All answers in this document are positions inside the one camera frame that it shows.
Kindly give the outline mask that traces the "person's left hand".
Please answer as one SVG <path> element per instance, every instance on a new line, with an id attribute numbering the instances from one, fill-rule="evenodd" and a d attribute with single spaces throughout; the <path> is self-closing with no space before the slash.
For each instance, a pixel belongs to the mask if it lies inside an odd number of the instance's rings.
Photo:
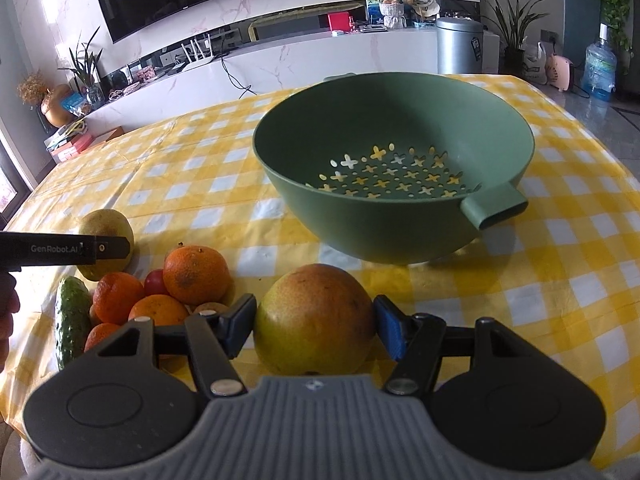
<path id="1" fill-rule="evenodd" d="M 9 339 L 13 334 L 13 315 L 21 304 L 15 289 L 16 279 L 8 272 L 0 273 L 0 370 L 9 355 Z"/>

